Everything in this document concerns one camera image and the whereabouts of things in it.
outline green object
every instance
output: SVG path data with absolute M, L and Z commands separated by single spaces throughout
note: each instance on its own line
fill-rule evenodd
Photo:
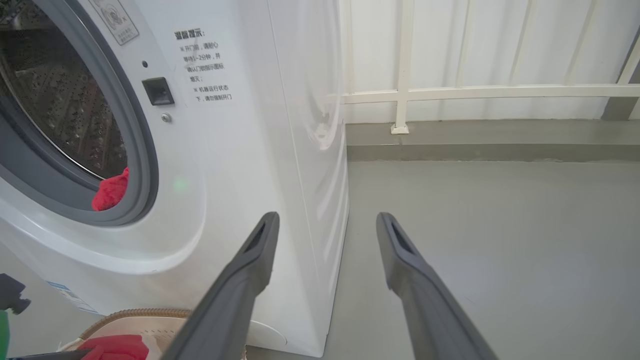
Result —
M 9 318 L 6 311 L 0 311 L 0 359 L 6 359 L 9 349 Z

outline sticker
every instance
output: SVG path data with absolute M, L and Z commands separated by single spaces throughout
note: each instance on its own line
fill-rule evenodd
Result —
M 62 296 L 66 297 L 67 300 L 71 301 L 78 309 L 88 311 L 89 313 L 95 313 L 95 314 L 98 313 L 91 306 L 89 306 L 89 304 L 85 303 L 76 294 L 74 294 L 73 291 L 69 290 L 68 287 L 61 284 L 56 284 L 55 282 L 51 282 L 51 281 L 47 281 L 47 282 L 49 283 L 49 285 L 58 289 L 58 291 L 60 291 Z
M 187 98 L 192 104 L 225 104 L 233 100 L 228 59 L 221 39 L 209 36 L 202 28 L 176 29 L 173 32 L 177 75 L 187 83 Z
M 109 28 L 120 45 L 124 45 L 138 36 L 138 29 L 124 11 L 119 0 L 91 0 L 91 5 L 98 12 L 102 21 Z

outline red cloth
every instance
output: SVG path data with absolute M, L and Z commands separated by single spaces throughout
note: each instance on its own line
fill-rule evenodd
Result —
M 149 349 L 142 335 L 103 336 L 85 341 L 78 350 L 92 348 L 82 360 L 145 360 Z
M 102 211 L 116 206 L 127 191 L 128 183 L 129 167 L 124 169 L 122 175 L 102 180 L 98 192 L 95 193 L 93 201 L 91 201 L 91 207 L 95 211 Z

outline green light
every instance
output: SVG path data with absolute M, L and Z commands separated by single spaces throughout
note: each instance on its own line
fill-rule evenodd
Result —
M 189 187 L 189 182 L 185 179 L 176 179 L 173 181 L 173 190 L 177 193 L 184 192 Z

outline white railing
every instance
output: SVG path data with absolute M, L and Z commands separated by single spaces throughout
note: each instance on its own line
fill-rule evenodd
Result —
M 507 85 L 462 86 L 463 72 L 467 61 L 467 49 L 471 32 L 471 21 L 476 0 L 468 0 L 462 45 L 458 59 L 458 69 L 454 87 L 409 88 L 413 34 L 414 0 L 400 0 L 402 6 L 400 23 L 400 47 L 398 61 L 397 90 L 372 92 L 354 92 L 353 78 L 353 44 L 351 33 L 351 0 L 346 0 L 345 29 L 346 32 L 346 72 L 348 93 L 342 96 L 345 104 L 361 104 L 367 102 L 396 102 L 396 122 L 391 128 L 392 134 L 407 134 L 406 108 L 408 101 L 444 100 L 444 99 L 478 99 L 493 97 L 640 97 L 640 85 L 631 85 L 631 75 L 640 60 L 640 41 L 634 48 L 625 64 L 620 78 L 615 84 L 575 84 L 573 81 L 575 64 L 582 53 L 584 44 L 591 34 L 592 20 L 600 3 L 604 0 L 591 0 L 584 19 L 576 48 L 573 50 L 569 66 L 561 85 L 518 85 L 514 79 L 518 75 L 522 60 L 522 49 L 525 47 L 531 31 L 531 18 L 536 0 L 528 0 L 524 21 L 513 58 Z

